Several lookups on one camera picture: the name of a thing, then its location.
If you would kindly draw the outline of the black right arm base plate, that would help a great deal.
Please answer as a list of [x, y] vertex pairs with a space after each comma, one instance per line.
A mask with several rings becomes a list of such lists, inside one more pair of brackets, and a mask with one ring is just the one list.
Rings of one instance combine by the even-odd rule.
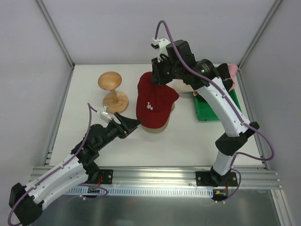
[[221, 176], [213, 171], [196, 171], [196, 185], [197, 186], [238, 186], [238, 179], [235, 172], [229, 171], [225, 175]]

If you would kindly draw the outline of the black baseball cap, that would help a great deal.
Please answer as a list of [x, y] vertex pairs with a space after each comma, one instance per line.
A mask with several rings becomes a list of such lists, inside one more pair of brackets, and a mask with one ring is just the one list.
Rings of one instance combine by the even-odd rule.
[[224, 84], [224, 87], [226, 88], [226, 90], [228, 92], [231, 92], [234, 88], [235, 88], [235, 82], [233, 83], [229, 71], [228, 71], [228, 64], [227, 63], [223, 63], [220, 64], [217, 67], [217, 71], [222, 79], [222, 82]]

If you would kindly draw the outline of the red baseball cap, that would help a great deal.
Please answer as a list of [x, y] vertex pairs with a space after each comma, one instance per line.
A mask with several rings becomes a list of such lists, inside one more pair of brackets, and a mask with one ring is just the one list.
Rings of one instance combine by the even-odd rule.
[[152, 72], [144, 73], [137, 85], [136, 117], [144, 127], [159, 129], [170, 116], [172, 106], [179, 94], [167, 85], [151, 82]]

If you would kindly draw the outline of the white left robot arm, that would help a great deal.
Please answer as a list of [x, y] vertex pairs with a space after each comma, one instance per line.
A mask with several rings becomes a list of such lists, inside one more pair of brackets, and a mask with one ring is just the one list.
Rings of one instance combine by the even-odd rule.
[[53, 201], [71, 188], [99, 177], [95, 159], [99, 151], [116, 138], [125, 139], [141, 124], [119, 113], [109, 119], [107, 126], [89, 124], [83, 138], [67, 157], [39, 178], [26, 185], [16, 183], [9, 197], [11, 212], [19, 220], [19, 226], [28, 226], [36, 221]]

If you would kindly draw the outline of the khaki sport baseball cap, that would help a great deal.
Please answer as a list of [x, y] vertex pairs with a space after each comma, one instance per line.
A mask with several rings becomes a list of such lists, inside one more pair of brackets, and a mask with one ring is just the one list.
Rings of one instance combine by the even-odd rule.
[[148, 132], [148, 133], [151, 133], [151, 134], [158, 134], [158, 133], [163, 132], [169, 124], [170, 116], [171, 116], [172, 112], [174, 111], [174, 109], [175, 109], [175, 103], [172, 104], [169, 117], [168, 117], [167, 121], [165, 122], [165, 124], [162, 127], [152, 129], [152, 128], [148, 128], [148, 127], [145, 127], [145, 126], [142, 125], [143, 130]]

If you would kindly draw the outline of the cream beige baseball cap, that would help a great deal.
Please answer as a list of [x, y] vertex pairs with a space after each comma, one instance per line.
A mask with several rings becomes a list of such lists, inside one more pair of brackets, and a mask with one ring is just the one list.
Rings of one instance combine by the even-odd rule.
[[176, 80], [172, 88], [177, 92], [177, 93], [193, 93], [193, 95], [197, 95], [197, 91], [193, 90], [191, 85], [185, 84], [182, 80]]

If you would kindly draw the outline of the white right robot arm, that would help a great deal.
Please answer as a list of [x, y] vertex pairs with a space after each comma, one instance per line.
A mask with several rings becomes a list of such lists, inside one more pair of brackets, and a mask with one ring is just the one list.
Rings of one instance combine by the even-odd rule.
[[201, 182], [213, 187], [223, 185], [228, 180], [235, 153], [255, 133], [259, 124], [242, 114], [225, 88], [222, 79], [229, 75], [227, 64], [215, 67], [208, 59], [196, 61], [185, 40], [172, 44], [167, 39], [153, 39], [151, 46], [158, 51], [158, 56], [151, 61], [151, 81], [166, 85], [172, 80], [182, 80], [210, 105], [221, 121], [225, 132], [215, 142], [218, 154]]

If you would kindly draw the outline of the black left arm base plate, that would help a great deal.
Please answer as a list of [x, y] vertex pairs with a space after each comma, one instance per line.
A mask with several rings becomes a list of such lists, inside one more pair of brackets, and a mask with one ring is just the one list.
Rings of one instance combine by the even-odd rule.
[[99, 169], [92, 176], [89, 176], [87, 183], [100, 185], [111, 185], [113, 181], [113, 170], [112, 169]]

